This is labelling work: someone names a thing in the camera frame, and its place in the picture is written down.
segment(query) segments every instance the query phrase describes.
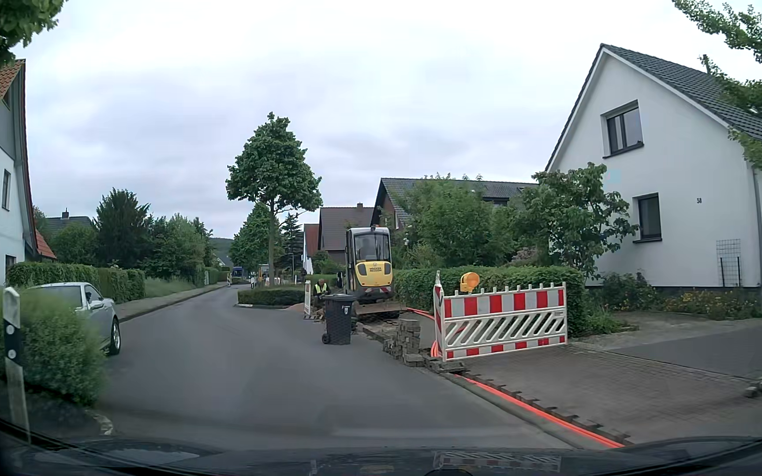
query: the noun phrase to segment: silver car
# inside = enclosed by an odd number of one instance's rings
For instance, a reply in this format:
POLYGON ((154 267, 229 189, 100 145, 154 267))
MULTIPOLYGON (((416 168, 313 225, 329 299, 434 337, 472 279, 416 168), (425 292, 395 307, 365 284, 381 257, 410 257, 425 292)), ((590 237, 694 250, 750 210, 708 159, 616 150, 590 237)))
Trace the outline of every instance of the silver car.
POLYGON ((101 297, 101 293, 90 283, 51 283, 31 289, 71 303, 77 312, 86 315, 90 327, 98 332, 101 348, 110 355, 120 353, 120 321, 113 308, 113 299, 101 297))

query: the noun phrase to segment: car wheel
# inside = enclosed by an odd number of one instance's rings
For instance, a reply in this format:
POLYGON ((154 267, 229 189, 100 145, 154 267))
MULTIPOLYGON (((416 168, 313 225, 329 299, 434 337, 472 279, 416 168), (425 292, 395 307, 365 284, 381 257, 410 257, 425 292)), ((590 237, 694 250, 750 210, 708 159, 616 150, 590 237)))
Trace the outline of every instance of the car wheel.
POLYGON ((113 324, 111 324, 111 343, 108 346, 109 355, 115 356, 120 353, 122 349, 122 336, 120 335, 120 321, 113 318, 113 324))

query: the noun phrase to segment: black wheelie bin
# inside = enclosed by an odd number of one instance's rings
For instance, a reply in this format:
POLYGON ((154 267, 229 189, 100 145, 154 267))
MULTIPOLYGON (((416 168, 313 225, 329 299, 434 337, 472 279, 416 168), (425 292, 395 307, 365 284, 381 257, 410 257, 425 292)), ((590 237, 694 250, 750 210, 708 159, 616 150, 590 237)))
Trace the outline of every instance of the black wheelie bin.
POLYGON ((323 296, 325 307, 325 334, 323 344, 345 346, 351 344, 351 331, 354 327, 351 315, 355 298, 348 294, 323 296))

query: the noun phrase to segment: distant hill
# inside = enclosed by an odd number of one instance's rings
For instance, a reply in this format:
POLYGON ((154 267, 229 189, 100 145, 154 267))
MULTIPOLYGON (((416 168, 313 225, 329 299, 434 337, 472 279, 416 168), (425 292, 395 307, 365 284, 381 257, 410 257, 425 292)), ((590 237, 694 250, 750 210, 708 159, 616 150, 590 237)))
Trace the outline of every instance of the distant hill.
POLYGON ((234 264, 228 258, 228 249, 231 248, 231 243, 234 240, 231 238, 208 238, 207 240, 213 246, 213 250, 217 253, 219 259, 223 260, 227 266, 233 267, 234 264))

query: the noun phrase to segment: asphalt road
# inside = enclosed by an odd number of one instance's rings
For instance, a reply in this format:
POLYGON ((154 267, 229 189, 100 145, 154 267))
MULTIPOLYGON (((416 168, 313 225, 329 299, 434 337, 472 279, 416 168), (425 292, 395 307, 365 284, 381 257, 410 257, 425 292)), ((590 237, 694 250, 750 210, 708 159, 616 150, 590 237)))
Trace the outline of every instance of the asphalt road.
POLYGON ((234 308, 236 288, 123 323, 97 405, 114 432, 227 450, 562 441, 354 335, 325 346, 298 312, 234 308))

